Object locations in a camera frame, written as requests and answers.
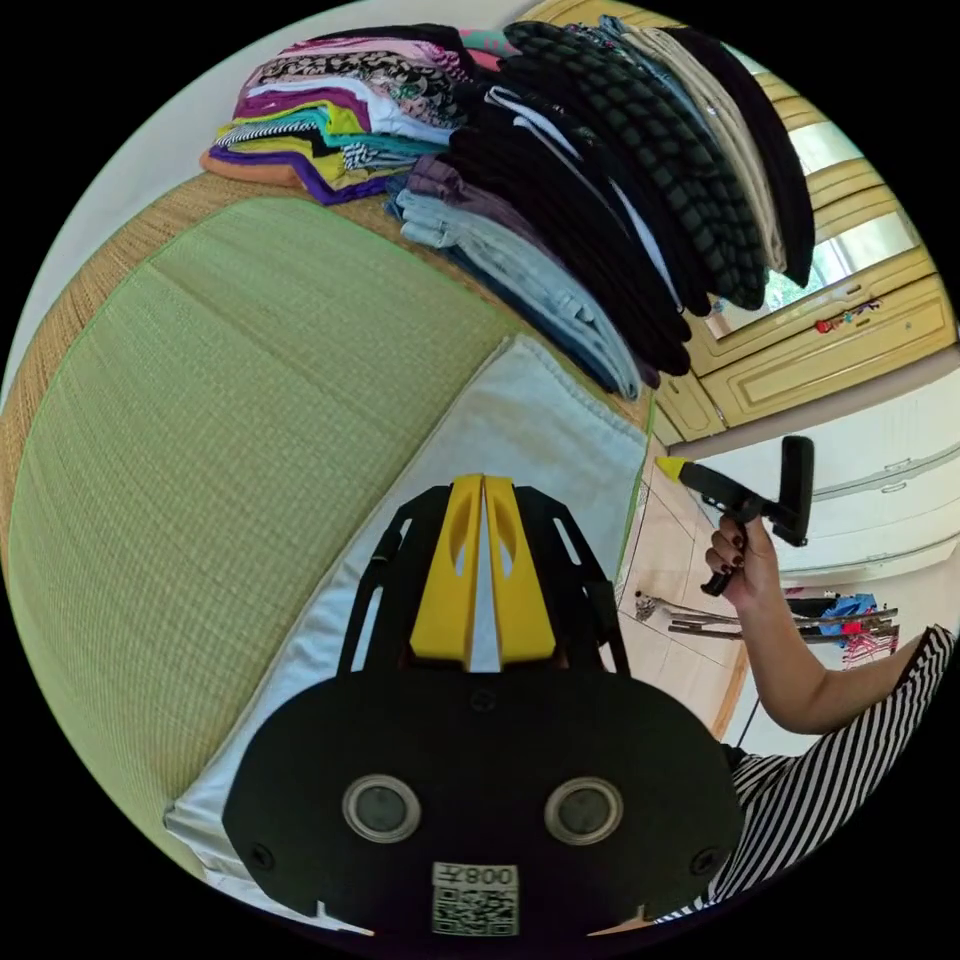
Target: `folded shirt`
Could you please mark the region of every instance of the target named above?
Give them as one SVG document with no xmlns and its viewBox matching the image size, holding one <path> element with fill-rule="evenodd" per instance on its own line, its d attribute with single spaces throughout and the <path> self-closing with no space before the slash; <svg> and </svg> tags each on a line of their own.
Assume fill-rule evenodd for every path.
<svg viewBox="0 0 960 960">
<path fill-rule="evenodd" d="M 637 398 L 640 371 L 623 337 L 590 293 L 562 267 L 512 230 L 436 197 L 404 189 L 395 199 L 403 211 L 403 235 L 408 240 L 438 249 L 459 247 L 543 316 L 542 332 L 550 336 L 555 331 L 562 337 L 558 345 L 586 355 L 620 394 Z"/>
</svg>

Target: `woman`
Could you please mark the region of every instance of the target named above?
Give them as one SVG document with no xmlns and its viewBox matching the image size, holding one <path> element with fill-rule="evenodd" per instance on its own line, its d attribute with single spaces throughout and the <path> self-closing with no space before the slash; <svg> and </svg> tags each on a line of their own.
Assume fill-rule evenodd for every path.
<svg viewBox="0 0 960 960">
<path fill-rule="evenodd" d="M 600 933 L 711 906 L 790 867 L 827 840 L 903 752 L 956 646 L 956 637 L 933 626 L 881 661 L 828 670 L 794 625 L 776 552 L 761 520 L 747 525 L 745 544 L 736 523 L 724 518 L 706 559 L 717 572 L 733 571 L 724 596 L 740 619 L 764 709 L 786 730 L 822 736 L 799 757 L 761 757 L 728 748 L 746 814 L 737 849 L 686 909 Z"/>
</svg>

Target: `window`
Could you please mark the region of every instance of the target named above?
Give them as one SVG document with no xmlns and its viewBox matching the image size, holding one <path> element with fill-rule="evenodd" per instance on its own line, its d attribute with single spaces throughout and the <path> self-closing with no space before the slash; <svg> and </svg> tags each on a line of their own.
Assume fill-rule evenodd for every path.
<svg viewBox="0 0 960 960">
<path fill-rule="evenodd" d="M 807 176 L 835 163 L 863 156 L 863 151 L 830 120 L 798 127 L 791 130 L 789 136 Z"/>
<path fill-rule="evenodd" d="M 919 242 L 913 225 L 900 211 L 868 220 L 838 234 L 832 240 L 817 244 L 813 251 L 813 267 L 806 287 L 798 286 L 779 273 L 771 273 L 767 283 L 766 302 L 759 310 L 741 310 L 733 304 L 718 300 L 714 312 L 706 318 L 707 328 L 721 340 L 824 287 L 839 283 L 861 270 L 912 250 Z"/>
</svg>

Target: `stack of folded clothes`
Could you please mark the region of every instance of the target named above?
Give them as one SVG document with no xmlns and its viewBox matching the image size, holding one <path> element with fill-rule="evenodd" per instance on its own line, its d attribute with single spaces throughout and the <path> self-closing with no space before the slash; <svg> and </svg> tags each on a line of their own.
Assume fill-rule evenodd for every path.
<svg viewBox="0 0 960 960">
<path fill-rule="evenodd" d="M 254 71 L 207 169 L 388 192 L 404 236 L 485 283 L 608 391 L 690 370 L 717 298 L 805 286 L 810 196 L 762 88 L 689 28 L 381 27 Z"/>
</svg>

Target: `screw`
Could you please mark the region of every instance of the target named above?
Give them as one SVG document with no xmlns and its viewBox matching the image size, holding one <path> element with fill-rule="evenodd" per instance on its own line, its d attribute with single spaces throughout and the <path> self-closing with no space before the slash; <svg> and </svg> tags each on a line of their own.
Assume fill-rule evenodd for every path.
<svg viewBox="0 0 960 960">
<path fill-rule="evenodd" d="M 490 713 L 497 705 L 497 695 L 492 690 L 481 687 L 470 694 L 470 706 L 477 713 Z"/>
<path fill-rule="evenodd" d="M 701 877 L 705 873 L 709 873 L 714 865 L 717 862 L 717 851 L 713 847 L 707 847 L 706 850 L 701 850 L 691 861 L 690 861 L 690 872 L 695 877 Z"/>
<path fill-rule="evenodd" d="M 262 843 L 253 845 L 250 850 L 250 859 L 258 870 L 273 869 L 273 854 Z"/>
</svg>

